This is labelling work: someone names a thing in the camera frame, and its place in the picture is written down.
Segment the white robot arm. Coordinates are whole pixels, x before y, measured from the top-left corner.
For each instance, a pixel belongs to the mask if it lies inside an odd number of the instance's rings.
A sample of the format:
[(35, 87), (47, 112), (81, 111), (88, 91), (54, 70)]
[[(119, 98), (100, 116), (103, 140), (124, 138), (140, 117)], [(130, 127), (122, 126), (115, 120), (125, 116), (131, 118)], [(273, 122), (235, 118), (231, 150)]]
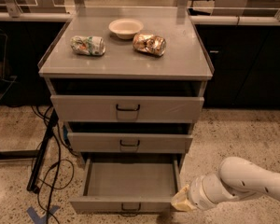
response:
[(265, 170), (239, 157), (224, 159), (212, 174), (196, 177), (171, 200), (178, 211), (209, 210), (219, 203), (267, 195), (280, 202), (280, 173)]

